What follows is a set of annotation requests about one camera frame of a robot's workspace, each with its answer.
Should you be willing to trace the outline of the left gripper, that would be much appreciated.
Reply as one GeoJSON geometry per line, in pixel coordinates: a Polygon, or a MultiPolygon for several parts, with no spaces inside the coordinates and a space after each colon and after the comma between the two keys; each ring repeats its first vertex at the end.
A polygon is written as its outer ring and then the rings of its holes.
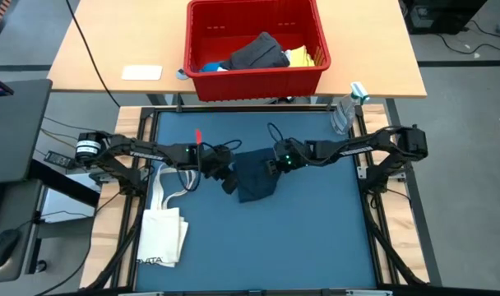
{"type": "Polygon", "coordinates": [[[193,169],[202,173],[205,178],[224,180],[221,184],[223,190],[227,194],[232,194],[237,187],[238,179],[230,168],[232,163],[231,150],[224,145],[209,146],[206,143],[196,145],[194,149],[193,159],[196,164],[193,169]]]}

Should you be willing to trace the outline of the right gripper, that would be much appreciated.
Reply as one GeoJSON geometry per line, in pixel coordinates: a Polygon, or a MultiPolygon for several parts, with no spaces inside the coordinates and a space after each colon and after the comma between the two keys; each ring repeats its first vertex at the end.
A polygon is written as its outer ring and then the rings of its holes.
{"type": "Polygon", "coordinates": [[[305,147],[296,140],[279,140],[274,144],[274,151],[276,160],[267,161],[271,175],[279,175],[280,171],[292,171],[308,165],[305,147]]]}

